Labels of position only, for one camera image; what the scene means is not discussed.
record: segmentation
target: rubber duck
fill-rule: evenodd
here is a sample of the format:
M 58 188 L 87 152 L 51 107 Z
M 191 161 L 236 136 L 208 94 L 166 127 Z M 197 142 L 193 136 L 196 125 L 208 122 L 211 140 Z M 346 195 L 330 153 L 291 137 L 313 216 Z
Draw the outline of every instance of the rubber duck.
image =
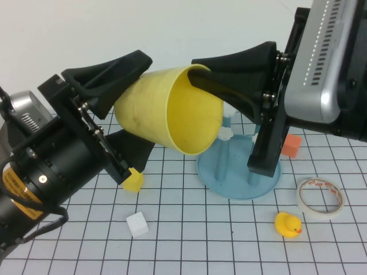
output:
M 275 229 L 286 238 L 294 238 L 302 232 L 302 222 L 296 216 L 280 212 L 275 218 Z

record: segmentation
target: grid mat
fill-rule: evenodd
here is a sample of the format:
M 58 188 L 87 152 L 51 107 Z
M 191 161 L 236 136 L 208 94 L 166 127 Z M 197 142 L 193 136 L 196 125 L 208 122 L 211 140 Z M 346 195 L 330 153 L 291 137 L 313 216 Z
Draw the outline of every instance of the grid mat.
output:
M 108 133 L 121 129 L 111 113 L 95 121 Z M 235 134 L 254 134 L 255 126 L 240 113 L 232 123 Z M 303 139 L 297 159 L 282 156 L 280 183 L 255 201 L 216 195 L 200 182 L 194 157 L 160 146 L 151 153 L 139 194 L 117 187 L 102 171 L 64 203 L 69 222 L 19 246 L 0 274 L 367 274 L 367 144 L 297 128 L 290 132 Z M 346 206 L 332 221 L 314 220 L 296 205 L 297 183 L 314 176 L 335 182 L 345 194 Z M 307 190 L 307 202 L 331 209 L 328 194 Z M 126 218 L 139 211 L 149 232 L 133 240 Z M 275 231 L 280 211 L 301 218 L 297 238 Z

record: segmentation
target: orange cube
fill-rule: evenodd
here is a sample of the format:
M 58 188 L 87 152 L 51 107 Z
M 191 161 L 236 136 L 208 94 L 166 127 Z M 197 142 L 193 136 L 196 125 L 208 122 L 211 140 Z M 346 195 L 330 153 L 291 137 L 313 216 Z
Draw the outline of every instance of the orange cube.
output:
M 299 146 L 302 143 L 302 138 L 300 136 L 295 136 L 292 134 L 288 134 L 286 137 L 286 141 L 284 142 L 282 155 L 290 156 L 291 158 L 295 158 L 297 156 Z

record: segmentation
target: roll of tape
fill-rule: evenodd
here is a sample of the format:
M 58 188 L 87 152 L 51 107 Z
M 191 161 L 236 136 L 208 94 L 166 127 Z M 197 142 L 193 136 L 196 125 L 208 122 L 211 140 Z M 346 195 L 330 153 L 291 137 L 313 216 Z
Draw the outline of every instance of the roll of tape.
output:
M 330 192 L 332 192 L 337 201 L 338 201 L 338 208 L 333 211 L 333 212 L 320 212 L 320 211 L 316 211 L 313 210 L 311 208 L 308 207 L 308 205 L 305 204 L 303 198 L 302 198 L 302 190 L 306 187 L 310 187 L 310 186 L 319 186 L 319 187 L 325 187 L 327 189 L 330 190 Z M 331 182 L 329 182 L 328 180 L 325 179 L 320 179 L 320 178 L 315 178 L 315 179 L 308 179 L 308 180 L 304 180 L 303 182 L 300 183 L 300 185 L 297 188 L 297 204 L 298 207 L 301 209 L 302 212 L 304 212 L 306 215 L 314 218 L 314 219 L 318 219 L 318 220 L 322 220 L 322 221 L 327 221 L 330 219 L 334 219 L 337 216 L 339 216 L 340 212 L 342 211 L 342 209 L 344 208 L 344 196 L 343 193 L 341 192 L 341 190 L 335 186 L 334 184 L 332 184 Z

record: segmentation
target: orange label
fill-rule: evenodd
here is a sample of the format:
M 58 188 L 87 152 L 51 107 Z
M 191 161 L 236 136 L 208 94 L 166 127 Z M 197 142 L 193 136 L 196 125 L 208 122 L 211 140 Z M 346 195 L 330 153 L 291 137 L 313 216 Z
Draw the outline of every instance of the orange label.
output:
M 29 201 L 41 202 L 31 191 L 28 190 L 23 181 L 18 177 L 12 168 L 8 168 L 4 171 L 2 180 L 4 181 L 5 187 L 13 194 Z M 11 201 L 31 219 L 37 219 L 43 214 L 43 212 L 25 207 L 13 200 Z

